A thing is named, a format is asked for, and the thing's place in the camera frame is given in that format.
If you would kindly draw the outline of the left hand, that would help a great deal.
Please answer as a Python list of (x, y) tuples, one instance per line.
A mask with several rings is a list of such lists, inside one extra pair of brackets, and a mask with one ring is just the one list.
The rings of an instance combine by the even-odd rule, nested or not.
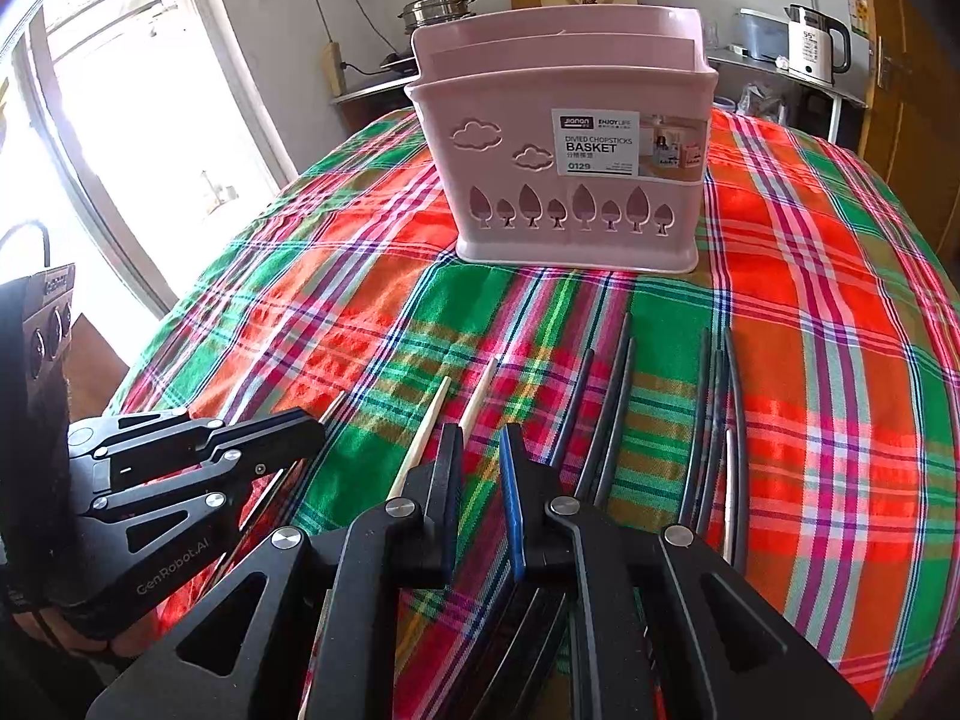
[(13, 621), (34, 640), (50, 645), (57, 652), (86, 660), (112, 665), (120, 670), (139, 658), (161, 635), (160, 617), (156, 611), (133, 622), (130, 628), (107, 639), (91, 639), (77, 631), (59, 610), (47, 606), (42, 610), (14, 613)]

